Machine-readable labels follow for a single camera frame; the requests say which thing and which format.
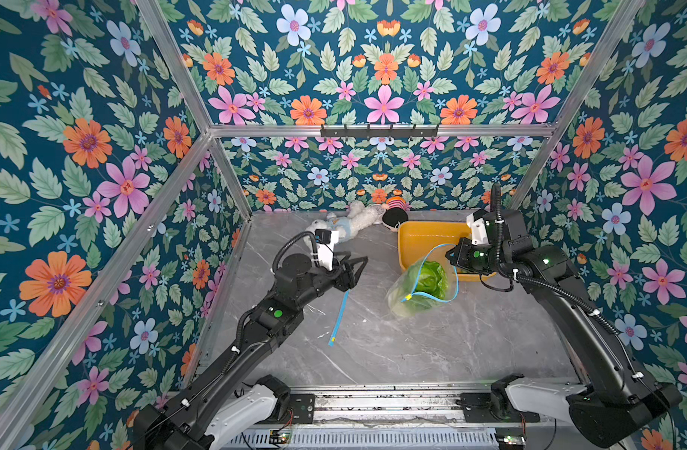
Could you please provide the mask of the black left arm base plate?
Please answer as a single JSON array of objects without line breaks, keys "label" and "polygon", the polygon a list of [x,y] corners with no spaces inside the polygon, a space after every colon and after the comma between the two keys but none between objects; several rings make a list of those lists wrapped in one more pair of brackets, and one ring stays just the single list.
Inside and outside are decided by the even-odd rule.
[{"label": "black left arm base plate", "polygon": [[278,424],[281,426],[285,424],[312,424],[315,406],[315,395],[291,394],[283,402],[277,402],[273,413],[263,421],[263,424]]}]

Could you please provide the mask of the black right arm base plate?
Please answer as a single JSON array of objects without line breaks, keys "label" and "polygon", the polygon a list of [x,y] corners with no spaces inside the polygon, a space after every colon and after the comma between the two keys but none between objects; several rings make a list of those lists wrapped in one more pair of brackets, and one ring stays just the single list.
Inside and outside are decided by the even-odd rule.
[{"label": "black right arm base plate", "polygon": [[539,414],[516,410],[506,394],[506,388],[521,378],[521,373],[514,373],[494,382],[487,392],[461,393],[456,404],[468,423],[538,423]]}]

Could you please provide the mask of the green chinese cabbage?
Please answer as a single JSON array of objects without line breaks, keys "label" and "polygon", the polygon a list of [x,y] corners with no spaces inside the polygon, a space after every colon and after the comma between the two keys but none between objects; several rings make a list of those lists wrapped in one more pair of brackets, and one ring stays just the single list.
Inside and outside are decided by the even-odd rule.
[{"label": "green chinese cabbage", "polygon": [[403,293],[397,301],[403,315],[414,315],[450,301],[448,273],[440,262],[422,261],[412,265],[403,276]]}]

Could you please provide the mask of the clear zipper bag blue seal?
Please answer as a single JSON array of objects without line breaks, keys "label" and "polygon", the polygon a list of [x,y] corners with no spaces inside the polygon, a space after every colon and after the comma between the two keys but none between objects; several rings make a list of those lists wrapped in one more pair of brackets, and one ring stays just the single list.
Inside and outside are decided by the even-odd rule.
[{"label": "clear zipper bag blue seal", "polygon": [[403,271],[386,293],[386,303],[398,318],[409,318],[453,301],[459,294],[457,267],[446,253],[453,245],[432,247],[428,253]]}]

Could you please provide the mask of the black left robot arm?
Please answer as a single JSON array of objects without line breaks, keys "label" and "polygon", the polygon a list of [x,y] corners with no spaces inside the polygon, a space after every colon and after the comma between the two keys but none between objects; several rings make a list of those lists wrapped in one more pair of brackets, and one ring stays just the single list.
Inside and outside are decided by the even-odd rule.
[{"label": "black left robot arm", "polygon": [[140,410],[133,425],[133,449],[209,449],[207,428],[225,401],[249,374],[294,333],[305,307],[335,288],[356,287],[369,259],[348,251],[334,254],[333,268],[314,267],[311,257],[296,253],[274,269],[266,296],[246,311],[229,346],[192,384],[165,406]]}]

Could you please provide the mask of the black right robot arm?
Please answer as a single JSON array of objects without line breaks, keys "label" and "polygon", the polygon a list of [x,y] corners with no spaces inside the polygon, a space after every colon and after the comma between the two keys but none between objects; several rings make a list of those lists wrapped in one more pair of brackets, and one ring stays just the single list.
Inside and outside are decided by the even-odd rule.
[{"label": "black right robot arm", "polygon": [[522,285],[551,317],[586,376],[581,384],[563,384],[508,375],[492,386],[494,416],[548,416],[574,425],[590,444],[608,448],[681,403],[675,385],[657,382],[635,360],[619,331],[595,307],[566,252],[556,245],[534,245],[520,212],[480,209],[466,224],[470,236],[446,258],[469,274],[497,274]]}]

